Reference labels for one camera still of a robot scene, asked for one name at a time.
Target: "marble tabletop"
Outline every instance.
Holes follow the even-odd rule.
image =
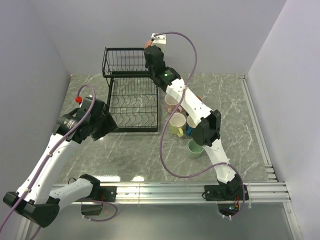
[[[96,97],[107,102],[108,85],[101,74],[73,74],[66,93],[61,114],[70,112],[78,104],[75,96],[79,87],[91,84]],[[195,74],[190,89],[202,98],[204,104],[221,112],[221,141],[230,163],[237,168],[245,181],[266,181],[268,175],[247,106],[239,76],[236,74]],[[90,95],[84,89],[82,96]],[[176,178],[163,168],[159,157],[159,141],[169,113],[165,111],[165,93],[159,89],[159,131],[109,133],[93,141],[88,137],[67,160],[57,184],[66,184],[71,177],[90,174],[104,182],[167,182],[215,181],[216,173],[209,170],[194,178]],[[204,152],[199,158],[187,156],[189,137],[179,138],[167,129],[162,152],[168,168],[179,175],[189,175],[211,164]]]

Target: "red object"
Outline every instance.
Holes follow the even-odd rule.
[[[80,97],[80,96],[75,97],[75,101],[76,101],[78,104],[81,104],[81,103],[82,103],[82,97]]]

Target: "gray wall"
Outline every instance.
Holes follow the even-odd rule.
[[[15,191],[42,155],[59,116],[70,76],[26,0],[0,7],[0,194]],[[0,221],[9,208],[0,202]],[[11,240],[13,214],[0,239]]]
[[[248,74],[275,172],[306,240],[319,239],[320,1],[288,0]]]
[[[105,47],[139,47],[180,31],[198,73],[248,73],[286,0],[30,0],[71,74],[101,73]],[[166,61],[191,71],[192,48],[170,36]]]

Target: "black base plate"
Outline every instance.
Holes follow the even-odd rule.
[[[248,190],[247,190],[246,185],[244,185],[244,189],[246,192],[245,193],[245,200],[249,200],[249,194],[248,194]],[[242,199],[243,199],[242,187],[239,187],[233,195],[230,195],[228,197],[223,196],[221,194],[221,189],[220,189],[219,185],[205,185],[204,192],[205,192],[205,194],[203,197],[205,198],[206,201],[234,201],[236,195],[239,195],[240,201],[242,201]]]

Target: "dish rack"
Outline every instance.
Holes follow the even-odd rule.
[[[144,49],[105,48],[102,75],[109,87],[106,106],[118,125],[113,132],[157,132],[158,88],[149,78]]]

